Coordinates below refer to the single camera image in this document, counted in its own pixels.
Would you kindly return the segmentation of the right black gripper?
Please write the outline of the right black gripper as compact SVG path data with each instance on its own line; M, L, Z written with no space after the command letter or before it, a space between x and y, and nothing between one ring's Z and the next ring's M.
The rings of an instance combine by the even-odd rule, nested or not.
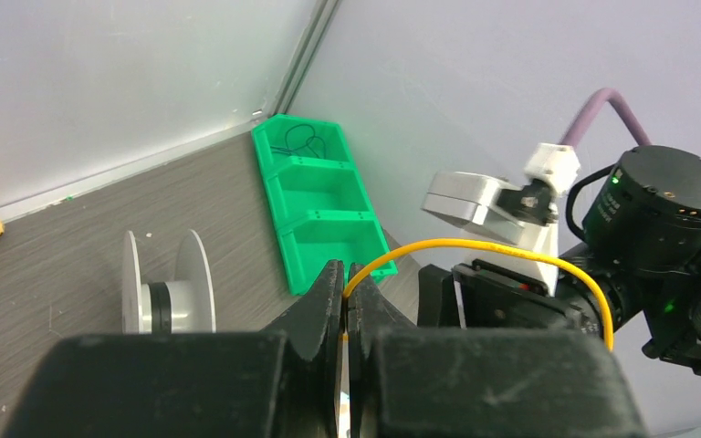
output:
M562 270L555 294L543 284L481 260L418 272L417 325L428 328L575 329L604 337L599 304L583 281Z

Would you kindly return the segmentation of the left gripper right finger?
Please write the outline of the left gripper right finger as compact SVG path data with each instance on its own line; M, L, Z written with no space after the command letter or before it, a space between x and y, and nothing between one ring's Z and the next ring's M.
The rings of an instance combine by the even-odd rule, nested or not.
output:
M370 279L347 298L353 437L644 437L601 338L428 328Z

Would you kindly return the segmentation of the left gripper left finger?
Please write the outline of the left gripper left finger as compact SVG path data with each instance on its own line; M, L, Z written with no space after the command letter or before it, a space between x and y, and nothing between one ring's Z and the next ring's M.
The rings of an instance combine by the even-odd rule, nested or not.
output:
M258 331L86 335L40 362L7 437L334 437L344 266Z

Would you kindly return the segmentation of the translucent white cable spool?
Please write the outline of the translucent white cable spool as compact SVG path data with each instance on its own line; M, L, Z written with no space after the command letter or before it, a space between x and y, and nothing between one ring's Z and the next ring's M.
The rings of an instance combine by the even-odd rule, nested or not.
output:
M208 258L193 229L178 247L173 278L146 283L133 232L124 235L121 275L125 334L215 333L214 287Z

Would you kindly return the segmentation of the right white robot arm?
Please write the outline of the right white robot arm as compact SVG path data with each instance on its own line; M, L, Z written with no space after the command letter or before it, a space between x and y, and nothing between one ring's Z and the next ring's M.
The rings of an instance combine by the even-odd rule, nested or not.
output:
M474 238L550 252L565 222L578 243L563 259L601 288L602 312L589 288L566 270L488 251L449 270L419 273L421 327L577 329L602 337L643 315L643 354L701 377L701 158L642 145L577 179L571 147L556 162L534 159L528 184L440 172L426 212Z

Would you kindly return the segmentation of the green plastic compartment bin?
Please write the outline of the green plastic compartment bin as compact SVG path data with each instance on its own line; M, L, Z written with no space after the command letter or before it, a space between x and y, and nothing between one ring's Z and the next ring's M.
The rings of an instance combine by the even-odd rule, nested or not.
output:
M330 260L350 267L388 253L339 124L279 114L251 136L291 295Z

